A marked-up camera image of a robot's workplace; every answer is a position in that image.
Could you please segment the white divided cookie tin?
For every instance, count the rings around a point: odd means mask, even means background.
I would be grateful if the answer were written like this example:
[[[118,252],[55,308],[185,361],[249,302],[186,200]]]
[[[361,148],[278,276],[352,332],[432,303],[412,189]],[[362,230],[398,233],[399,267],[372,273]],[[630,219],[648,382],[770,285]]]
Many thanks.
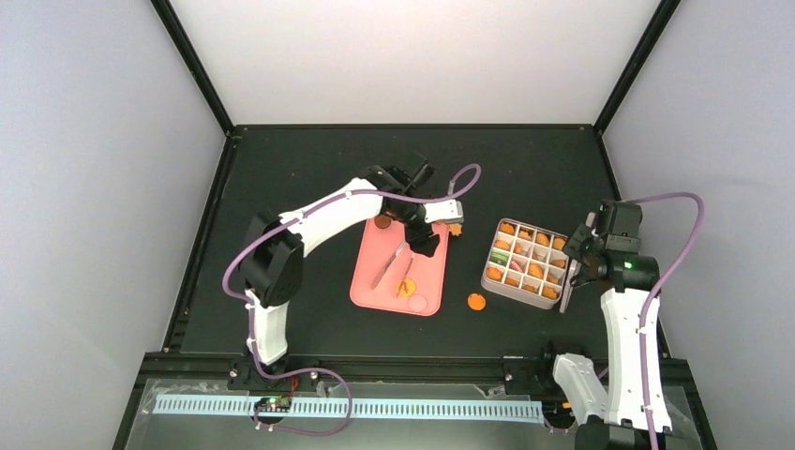
[[[511,218],[499,221],[481,275],[488,292],[544,310],[558,309],[569,257],[568,236]],[[489,260],[490,252],[509,255],[508,264]]]

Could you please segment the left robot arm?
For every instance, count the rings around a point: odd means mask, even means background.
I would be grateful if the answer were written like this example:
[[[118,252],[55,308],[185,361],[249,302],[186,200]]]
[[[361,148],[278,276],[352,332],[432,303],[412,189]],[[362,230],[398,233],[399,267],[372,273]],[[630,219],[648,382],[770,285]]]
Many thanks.
[[[370,166],[316,202],[279,215],[260,213],[252,220],[249,242],[224,273],[222,287],[231,294],[232,271],[239,271],[244,280],[239,296],[249,311],[247,347],[262,365],[271,366],[286,354],[289,303],[301,287],[304,260],[328,239],[385,216],[403,226],[407,249],[435,255],[442,238],[433,225],[444,207],[457,209],[458,203],[448,197],[417,197],[433,173],[424,157],[409,170]]]

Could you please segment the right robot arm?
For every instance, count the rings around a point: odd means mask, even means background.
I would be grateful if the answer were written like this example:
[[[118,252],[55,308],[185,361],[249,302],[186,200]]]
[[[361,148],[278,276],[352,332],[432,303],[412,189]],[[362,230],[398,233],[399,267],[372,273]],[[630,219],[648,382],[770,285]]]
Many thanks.
[[[536,363],[544,391],[563,391],[577,425],[578,449],[663,449],[672,430],[657,353],[658,261],[640,252],[642,210],[603,201],[563,247],[577,264],[571,287],[596,283],[607,327],[607,378],[574,353]]]

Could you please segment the clear plastic tin lid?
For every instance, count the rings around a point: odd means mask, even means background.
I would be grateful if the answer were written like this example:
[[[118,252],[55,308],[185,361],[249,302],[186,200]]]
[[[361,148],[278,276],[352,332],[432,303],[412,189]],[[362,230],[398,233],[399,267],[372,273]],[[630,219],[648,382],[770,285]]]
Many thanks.
[[[572,292],[576,288],[576,282],[580,268],[580,262],[574,259],[569,260],[565,276],[562,278],[561,297],[559,301],[559,312],[561,314],[564,314],[568,309]]]

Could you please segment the green round cookie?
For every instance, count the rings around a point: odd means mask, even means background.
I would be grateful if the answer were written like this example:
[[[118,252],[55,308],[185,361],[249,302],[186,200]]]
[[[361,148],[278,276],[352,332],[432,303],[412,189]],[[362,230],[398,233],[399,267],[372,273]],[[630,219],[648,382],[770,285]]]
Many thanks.
[[[501,251],[493,250],[490,252],[489,260],[493,263],[508,264],[509,255]]]

